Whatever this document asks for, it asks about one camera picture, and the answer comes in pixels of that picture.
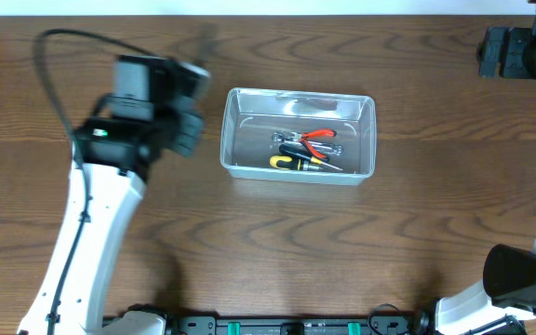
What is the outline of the silver ratchet wrench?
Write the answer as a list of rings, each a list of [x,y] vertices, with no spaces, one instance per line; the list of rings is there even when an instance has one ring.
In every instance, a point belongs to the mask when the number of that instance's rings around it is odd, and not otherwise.
[[[276,143],[285,143],[290,144],[298,148],[307,149],[299,140],[294,136],[286,136],[282,133],[275,132],[272,135],[272,140]],[[309,146],[311,146],[317,153],[320,154],[335,154],[340,155],[343,152],[343,147],[339,144],[333,144],[328,142],[320,141],[308,141]]]

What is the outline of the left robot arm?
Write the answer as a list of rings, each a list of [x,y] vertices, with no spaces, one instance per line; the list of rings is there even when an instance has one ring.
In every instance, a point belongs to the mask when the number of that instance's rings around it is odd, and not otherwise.
[[[19,334],[166,334],[166,313],[139,305],[110,323],[108,287],[151,165],[164,150],[190,155],[204,125],[202,61],[117,58],[114,89],[74,131],[64,219],[47,273]]]

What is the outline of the yellow black stubby screwdriver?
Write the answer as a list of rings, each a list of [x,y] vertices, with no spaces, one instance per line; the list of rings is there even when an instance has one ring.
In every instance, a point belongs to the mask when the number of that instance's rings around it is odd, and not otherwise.
[[[270,157],[269,163],[272,168],[285,170],[320,171],[322,169],[318,164],[308,160],[286,155],[273,155]]]

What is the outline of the red handled pliers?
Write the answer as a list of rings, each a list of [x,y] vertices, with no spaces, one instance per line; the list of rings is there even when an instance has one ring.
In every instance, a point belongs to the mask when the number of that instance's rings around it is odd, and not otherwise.
[[[292,132],[290,135],[286,136],[294,136],[304,146],[306,146],[306,150],[316,158],[327,159],[329,154],[317,153],[311,146],[309,146],[308,141],[325,142],[323,141],[323,138],[335,138],[337,136],[337,132],[330,128],[320,128],[309,132]]]

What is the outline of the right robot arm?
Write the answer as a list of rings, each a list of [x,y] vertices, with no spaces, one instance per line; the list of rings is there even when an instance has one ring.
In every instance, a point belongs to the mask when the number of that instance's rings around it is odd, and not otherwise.
[[[491,26],[477,49],[478,74],[536,81],[536,2],[530,27]],[[414,334],[524,334],[536,320],[536,236],[528,248],[499,243],[480,279],[414,317]]]

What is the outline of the thin black yellow screwdriver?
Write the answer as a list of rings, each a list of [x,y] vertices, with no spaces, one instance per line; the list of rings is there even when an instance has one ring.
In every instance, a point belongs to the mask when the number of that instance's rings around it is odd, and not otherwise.
[[[279,146],[279,152],[280,152],[280,155],[286,155],[286,156],[308,160],[311,163],[318,164],[320,167],[322,167],[322,169],[330,168],[336,171],[342,171],[341,167],[330,164],[326,159],[318,159],[312,154],[310,154],[307,150],[295,147],[290,144],[281,144]]]

